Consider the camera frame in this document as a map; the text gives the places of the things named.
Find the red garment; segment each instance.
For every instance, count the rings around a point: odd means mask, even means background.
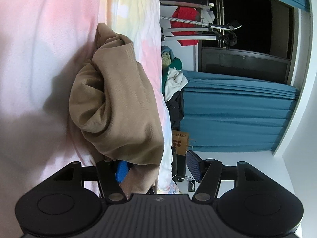
[[[198,12],[194,8],[177,7],[173,13],[173,18],[185,19],[185,20],[197,20]],[[171,28],[193,28],[194,24],[182,23],[177,21],[171,21]],[[174,36],[193,35],[197,34],[196,31],[182,31],[172,32]],[[197,45],[199,40],[178,40],[182,47]]]

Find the circular disc cover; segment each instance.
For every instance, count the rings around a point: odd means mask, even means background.
[[[24,231],[57,236],[78,233],[93,224],[101,213],[101,202],[90,190],[30,191],[15,207]]]
[[[224,222],[251,236],[286,235],[299,225],[303,206],[288,191],[244,191],[237,188],[223,194],[217,212]]]

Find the bed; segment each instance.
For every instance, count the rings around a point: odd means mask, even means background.
[[[73,124],[69,93],[93,53],[99,22],[134,42],[149,78],[164,135],[158,189],[172,181],[172,134],[161,94],[159,0],[0,0],[0,230],[22,234],[18,198],[72,161],[103,159]],[[98,192],[97,183],[85,187]]]

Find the brown fabric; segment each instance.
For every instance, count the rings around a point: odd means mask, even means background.
[[[152,85],[126,36],[100,23],[96,45],[73,84],[70,116],[100,153],[134,164],[121,183],[124,192],[146,193],[164,149]]]

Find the silver bolt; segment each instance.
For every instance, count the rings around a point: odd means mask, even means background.
[[[120,201],[124,198],[124,196],[121,193],[111,193],[108,198],[111,201]]]
[[[198,201],[207,201],[210,199],[210,195],[207,193],[198,193],[195,195],[195,199]]]

